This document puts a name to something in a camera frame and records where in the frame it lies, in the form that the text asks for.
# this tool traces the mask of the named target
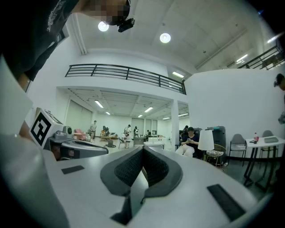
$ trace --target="recessed ceiling light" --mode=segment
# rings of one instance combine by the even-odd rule
[[[104,108],[100,103],[99,103],[99,101],[95,101],[96,102],[96,104],[98,104],[99,106],[100,106],[100,108]]]
[[[171,40],[171,36],[168,33],[163,33],[160,35],[160,41],[163,43],[168,43]]]
[[[244,58],[246,58],[248,56],[248,54],[244,55],[242,58],[238,59],[236,62],[239,62],[241,60],[243,60]]]
[[[108,29],[109,29],[109,25],[108,24],[105,24],[103,21],[101,21],[99,24],[98,24],[98,29],[102,32],[106,32]]]
[[[178,115],[178,116],[186,116],[188,115],[189,113],[185,113],[185,114],[181,114],[181,115]]]
[[[183,75],[181,75],[181,74],[179,74],[179,73],[177,73],[177,72],[175,72],[175,71],[173,72],[173,74],[176,75],[176,76],[178,76],[178,77],[184,77]]]
[[[148,112],[148,111],[150,111],[150,110],[152,110],[153,109],[153,107],[149,107],[147,110],[145,110],[144,112]]]

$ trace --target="gray floor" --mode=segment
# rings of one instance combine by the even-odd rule
[[[276,162],[272,179],[275,179],[275,170],[279,168],[279,165],[280,165],[280,162]],[[238,182],[244,184],[245,182],[244,173],[245,173],[247,166],[248,166],[248,162],[244,162],[244,166],[242,167],[241,161],[230,160],[228,166],[224,168],[224,173],[228,174],[229,176],[231,176],[233,179],[237,180]],[[264,180],[261,181],[261,184],[263,186],[266,185],[266,181],[268,179],[269,172],[270,172],[270,166],[271,166],[271,163],[268,164],[265,178]],[[260,167],[260,163],[255,162],[250,178],[254,182],[257,181],[260,177],[262,177],[264,169],[265,169],[264,162],[261,162],[261,167]],[[261,200],[265,196],[265,194],[271,193],[273,191],[273,188],[269,187],[267,192],[264,193],[254,183],[247,188],[256,196],[258,200]]]

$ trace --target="black table leg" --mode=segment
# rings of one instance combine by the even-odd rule
[[[272,158],[271,167],[270,167],[270,173],[269,173],[269,177],[268,177],[266,186],[263,187],[260,183],[258,183],[258,182],[255,183],[255,185],[258,186],[264,192],[267,191],[267,189],[268,189],[268,187],[270,185],[270,181],[271,181],[271,178],[272,178],[272,175],[273,175],[274,166],[275,166],[275,157],[276,157],[276,146],[273,147],[273,158]]]
[[[255,163],[255,159],[257,157],[257,150],[258,150],[257,147],[252,149],[250,161],[249,161],[248,166],[246,168],[246,171],[244,173],[244,177],[246,178],[246,180],[244,182],[244,186],[249,186],[253,183],[253,181],[250,179],[250,175],[251,175],[254,163]]]

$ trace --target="white table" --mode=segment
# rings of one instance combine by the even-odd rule
[[[160,149],[164,149],[164,143],[163,142],[144,142],[144,145],[148,146],[148,147],[156,147],[156,148],[160,148]]]
[[[265,166],[265,170],[264,170],[262,178],[255,182],[255,185],[258,186],[261,190],[263,190],[264,192],[267,191],[269,184],[270,184],[270,180],[271,180],[272,175],[273,175],[273,170],[274,170],[274,165],[275,165],[275,157],[276,157],[276,146],[281,145],[281,144],[285,144],[285,140],[282,138],[279,138],[279,137],[276,137],[278,139],[278,142],[271,142],[271,143],[265,143],[264,142],[265,138],[272,138],[272,137],[276,137],[276,136],[259,138],[259,140],[256,144],[251,142],[251,141],[253,141],[252,138],[246,140],[247,146],[249,148],[252,148],[252,152],[251,152],[251,156],[250,156],[248,166],[247,166],[246,171],[244,173],[244,177],[246,178],[246,180],[244,182],[245,186],[249,186],[253,183],[253,181],[250,179],[250,175],[251,175],[254,163],[255,163],[255,159],[257,157],[258,148],[260,148],[260,147],[273,147],[273,161],[271,162],[270,173],[269,173],[269,177],[268,177],[266,186],[265,187],[262,186],[259,182],[264,179],[266,169],[267,169],[267,164]]]

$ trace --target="white lamp shade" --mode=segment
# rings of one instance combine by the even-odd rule
[[[200,131],[198,149],[202,151],[211,151],[214,149],[214,138],[212,130]]]

